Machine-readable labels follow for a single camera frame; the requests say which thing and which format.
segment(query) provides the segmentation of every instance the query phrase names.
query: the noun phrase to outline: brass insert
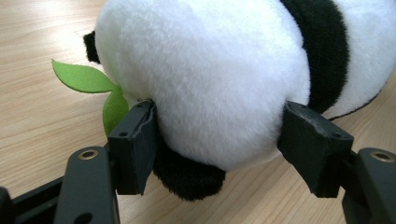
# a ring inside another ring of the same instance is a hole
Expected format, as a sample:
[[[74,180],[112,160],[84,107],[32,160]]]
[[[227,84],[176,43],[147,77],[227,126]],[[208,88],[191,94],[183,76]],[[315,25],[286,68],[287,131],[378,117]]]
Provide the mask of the brass insert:
[[[393,155],[387,153],[387,152],[382,152],[382,151],[372,151],[370,155],[374,158],[376,158],[379,161],[384,161],[384,162],[395,162],[395,158]]]
[[[78,158],[83,161],[88,161],[88,160],[95,158],[98,154],[99,154],[99,152],[97,150],[89,149],[89,150],[81,152],[78,155]]]

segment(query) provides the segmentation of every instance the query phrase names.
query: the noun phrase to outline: screw hole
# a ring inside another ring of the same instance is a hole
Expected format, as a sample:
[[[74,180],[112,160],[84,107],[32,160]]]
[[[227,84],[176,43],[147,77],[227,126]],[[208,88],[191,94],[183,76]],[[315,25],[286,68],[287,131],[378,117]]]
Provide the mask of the screw hole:
[[[126,137],[127,135],[128,135],[128,133],[126,133],[126,132],[119,133],[119,137]]]
[[[99,154],[98,151],[90,149],[90,150],[86,150],[86,151],[81,152],[78,155],[78,158],[80,160],[83,160],[83,161],[88,161],[88,160],[91,160],[91,159],[95,158],[98,154]]]
[[[92,214],[91,213],[84,213],[79,215],[75,219],[75,224],[87,224],[92,221]]]
[[[390,154],[385,152],[373,151],[370,154],[372,155],[372,157],[376,158],[379,161],[395,162],[395,159]]]

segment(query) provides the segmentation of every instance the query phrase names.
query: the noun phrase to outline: bamboo leaf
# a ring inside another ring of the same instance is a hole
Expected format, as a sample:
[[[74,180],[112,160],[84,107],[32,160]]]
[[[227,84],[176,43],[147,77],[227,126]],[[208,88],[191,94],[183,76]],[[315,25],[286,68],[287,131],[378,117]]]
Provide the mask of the bamboo leaf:
[[[111,133],[128,111],[128,102],[123,97],[120,87],[117,87],[107,97],[103,106],[103,126],[106,135]]]
[[[97,93],[118,88],[103,72],[93,67],[59,63],[54,60],[52,67],[62,83],[75,91]]]

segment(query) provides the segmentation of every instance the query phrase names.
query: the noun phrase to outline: panda leg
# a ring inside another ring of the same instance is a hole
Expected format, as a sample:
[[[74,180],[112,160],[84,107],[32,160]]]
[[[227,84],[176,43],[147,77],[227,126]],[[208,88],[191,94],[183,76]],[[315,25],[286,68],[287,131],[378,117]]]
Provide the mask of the panda leg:
[[[166,188],[186,201],[218,193],[225,179],[225,171],[182,157],[166,144],[157,152],[153,172]]]

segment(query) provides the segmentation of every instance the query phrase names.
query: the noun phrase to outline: white fur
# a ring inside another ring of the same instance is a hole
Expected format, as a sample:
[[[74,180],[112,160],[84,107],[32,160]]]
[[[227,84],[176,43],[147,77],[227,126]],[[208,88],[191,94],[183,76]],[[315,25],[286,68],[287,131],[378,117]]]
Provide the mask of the white fur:
[[[323,115],[333,118],[369,102],[396,63],[396,1],[333,0],[344,17],[350,50],[347,83]]]
[[[276,0],[112,0],[96,25],[106,73],[152,98],[164,140],[224,170],[278,155],[283,105],[307,103],[300,31]]]

